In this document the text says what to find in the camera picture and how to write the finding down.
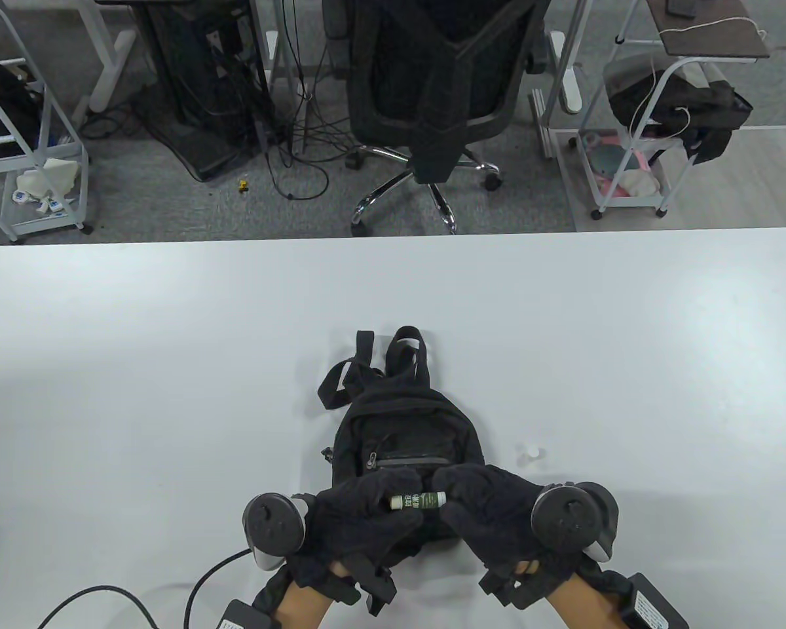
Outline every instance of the backpack zipper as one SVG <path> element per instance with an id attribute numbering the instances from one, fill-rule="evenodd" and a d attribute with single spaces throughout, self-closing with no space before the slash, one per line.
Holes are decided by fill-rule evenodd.
<path id="1" fill-rule="evenodd" d="M 367 469 L 376 470 L 380 467 L 395 467 L 396 465 L 450 465 L 451 462 L 441 456 L 422 456 L 409 457 L 402 459 L 381 459 L 375 452 L 369 453 L 367 459 Z"/>

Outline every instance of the gloved hand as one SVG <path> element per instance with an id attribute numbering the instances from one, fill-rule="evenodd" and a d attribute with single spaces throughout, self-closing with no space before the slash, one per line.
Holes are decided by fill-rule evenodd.
<path id="1" fill-rule="evenodd" d="M 434 474 L 433 491 L 446 492 L 440 518 L 468 544 L 486 568 L 510 578 L 521 562 L 539 562 L 537 574 L 567 581 L 582 551 L 557 554 L 531 527 L 536 498 L 545 489 L 494 465 L 452 465 Z"/>
<path id="2" fill-rule="evenodd" d="M 330 565 L 351 554 L 363 554 L 374 565 L 403 537 L 422 525 L 418 509 L 390 511 L 393 495 L 420 493 L 416 471 L 379 470 L 321 491 L 310 501 L 306 539 L 286 557 L 300 587 L 316 586 Z"/>

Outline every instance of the backpack strap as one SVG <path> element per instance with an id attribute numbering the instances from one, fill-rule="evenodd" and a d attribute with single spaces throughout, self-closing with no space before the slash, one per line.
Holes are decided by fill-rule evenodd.
<path id="1" fill-rule="evenodd" d="M 417 346 L 414 347 L 408 341 L 416 341 Z M 431 386 L 431 375 L 428 374 L 428 351 L 425 347 L 425 339 L 417 328 L 404 326 L 396 332 L 384 357 L 384 375 L 409 384 Z"/>
<path id="2" fill-rule="evenodd" d="M 384 377 L 380 369 L 370 366 L 374 340 L 375 335 L 372 332 L 359 330 L 355 335 L 355 356 L 342 360 L 326 374 L 318 387 L 318 397 L 324 403 L 324 408 L 333 410 L 346 406 L 361 395 L 369 384 Z M 338 389 L 343 368 L 347 364 L 349 369 L 343 376 L 343 389 Z"/>

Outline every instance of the lip balm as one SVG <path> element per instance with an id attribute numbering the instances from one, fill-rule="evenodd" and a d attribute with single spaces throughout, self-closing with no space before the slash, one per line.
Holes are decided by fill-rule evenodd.
<path id="1" fill-rule="evenodd" d="M 394 495 L 390 498 L 390 509 L 439 509 L 445 503 L 444 491 L 429 491 L 424 494 Z"/>

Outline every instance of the black backpack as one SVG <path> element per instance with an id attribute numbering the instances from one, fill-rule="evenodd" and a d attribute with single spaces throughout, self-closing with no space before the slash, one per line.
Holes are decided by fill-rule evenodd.
<path id="1" fill-rule="evenodd" d="M 37 148 L 42 109 L 41 103 L 35 99 L 24 82 L 0 65 L 0 106 L 33 150 Z M 6 125 L 0 121 L 0 136 L 7 134 Z M 0 144 L 0 158 L 22 153 L 18 144 Z"/>
<path id="2" fill-rule="evenodd" d="M 358 332 L 355 356 L 335 365 L 318 389 L 328 410 L 351 404 L 335 435 L 333 448 L 322 452 L 332 464 L 332 484 L 406 465 L 419 472 L 423 491 L 431 491 L 434 471 L 444 465 L 483 464 L 483 452 L 471 421 L 446 396 L 431 389 L 427 350 L 417 328 L 396 332 L 387 348 L 384 371 L 370 366 L 374 334 Z M 338 389 L 343 368 L 343 389 Z M 393 566 L 416 555 L 426 542 L 456 539 L 436 510 L 399 542 L 382 562 Z"/>

